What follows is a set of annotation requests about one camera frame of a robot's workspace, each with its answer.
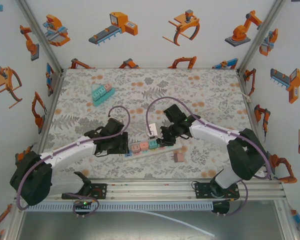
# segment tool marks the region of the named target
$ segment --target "small pink block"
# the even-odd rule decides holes
[[[173,157],[175,163],[183,163],[185,161],[185,156],[182,153],[175,153]]]
[[[139,145],[132,145],[132,146],[131,146],[131,150],[132,150],[132,152],[133,152],[134,154],[141,151]]]
[[[141,149],[141,151],[149,150],[149,143],[147,141],[140,143],[140,149]]]
[[[103,86],[106,90],[106,92],[109,92],[112,89],[111,83],[107,83],[106,85]]]

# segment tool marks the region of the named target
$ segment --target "floral tablecloth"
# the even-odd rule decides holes
[[[115,94],[98,107],[92,103],[92,84],[111,83]],[[104,126],[112,106],[122,105],[131,114],[129,142],[147,139],[145,114],[149,104],[163,96],[183,101],[206,121],[229,129],[251,128],[235,70],[216,69],[69,69],[53,120],[45,151],[75,141],[85,132]],[[163,110],[175,104],[163,99],[152,106],[149,123],[168,126]],[[111,117],[127,123],[120,108]],[[225,151],[202,140],[181,139],[178,151],[184,162],[175,163],[173,152],[124,161],[119,155],[87,157],[69,165],[59,174],[81,171],[89,178],[212,178],[229,164]]]

